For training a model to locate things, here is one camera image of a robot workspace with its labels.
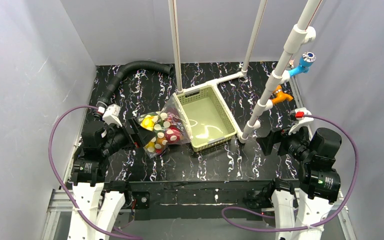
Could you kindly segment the clear polka dot zip bag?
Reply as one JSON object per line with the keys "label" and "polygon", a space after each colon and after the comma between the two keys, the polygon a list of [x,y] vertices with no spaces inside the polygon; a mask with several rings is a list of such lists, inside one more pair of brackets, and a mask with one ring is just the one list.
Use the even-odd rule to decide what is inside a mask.
{"label": "clear polka dot zip bag", "polygon": [[[141,121],[146,115],[157,116],[157,121],[152,131],[152,140],[143,147],[148,157],[153,158],[161,155],[169,145],[183,145],[190,143],[193,139],[189,118],[177,94],[172,94],[160,111],[149,112],[138,116],[136,119],[139,124],[141,124]],[[165,138],[165,131],[168,128],[180,130],[183,139],[177,143],[168,143]]]}

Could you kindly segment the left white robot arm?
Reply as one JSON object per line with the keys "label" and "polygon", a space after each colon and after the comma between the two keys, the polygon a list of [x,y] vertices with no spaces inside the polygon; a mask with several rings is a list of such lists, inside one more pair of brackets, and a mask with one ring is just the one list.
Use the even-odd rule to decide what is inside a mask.
{"label": "left white robot arm", "polygon": [[71,196],[74,199],[69,240],[108,240],[122,207],[134,198],[129,183],[106,182],[109,158],[120,150],[144,147],[153,133],[131,118],[125,125],[116,120],[88,122],[74,158]]}

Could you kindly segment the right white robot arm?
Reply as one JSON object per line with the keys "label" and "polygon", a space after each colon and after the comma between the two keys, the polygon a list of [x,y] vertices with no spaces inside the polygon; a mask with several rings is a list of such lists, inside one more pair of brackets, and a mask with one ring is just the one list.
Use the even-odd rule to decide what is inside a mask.
{"label": "right white robot arm", "polygon": [[261,195],[274,208],[275,224],[280,232],[277,240],[319,240],[324,227],[313,224],[325,220],[337,201],[341,179],[333,164],[342,144],[342,137],[335,131],[321,127],[313,137],[307,128],[289,134],[288,129],[270,131],[258,137],[264,155],[272,153],[279,144],[277,154],[289,155],[300,164],[298,170],[298,212],[295,212],[296,193],[288,181],[274,178],[263,188]]}

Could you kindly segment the red fake apple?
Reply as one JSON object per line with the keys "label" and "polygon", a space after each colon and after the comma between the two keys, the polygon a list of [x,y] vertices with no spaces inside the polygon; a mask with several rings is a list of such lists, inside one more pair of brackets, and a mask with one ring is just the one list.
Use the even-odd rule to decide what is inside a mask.
{"label": "red fake apple", "polygon": [[183,139],[182,132],[177,128],[168,128],[164,135],[169,144],[175,144]]}

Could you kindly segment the orange plastic faucet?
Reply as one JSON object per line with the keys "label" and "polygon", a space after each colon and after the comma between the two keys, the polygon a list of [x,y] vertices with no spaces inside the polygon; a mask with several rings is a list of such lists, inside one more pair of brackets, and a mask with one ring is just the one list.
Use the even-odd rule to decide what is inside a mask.
{"label": "orange plastic faucet", "polygon": [[291,102],[294,99],[293,96],[283,92],[281,85],[278,85],[276,89],[272,92],[272,94],[275,96],[275,98],[271,99],[273,105],[277,105],[284,101]]}

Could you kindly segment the pale green plastic basket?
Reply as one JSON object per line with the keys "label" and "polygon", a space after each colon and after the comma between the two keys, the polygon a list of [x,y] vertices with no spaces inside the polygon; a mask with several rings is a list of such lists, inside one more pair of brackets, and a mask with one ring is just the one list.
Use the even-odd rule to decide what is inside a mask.
{"label": "pale green plastic basket", "polygon": [[201,84],[175,93],[194,152],[202,152],[231,140],[239,127],[215,85]]}

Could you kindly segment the blue plastic faucet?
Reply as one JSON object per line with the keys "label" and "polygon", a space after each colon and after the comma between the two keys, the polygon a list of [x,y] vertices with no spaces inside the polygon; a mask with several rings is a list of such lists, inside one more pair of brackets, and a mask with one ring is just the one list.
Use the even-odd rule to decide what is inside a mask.
{"label": "blue plastic faucet", "polygon": [[288,71],[289,76],[292,78],[296,75],[307,73],[315,61],[316,55],[313,52],[304,52],[299,59],[299,64],[295,68]]}

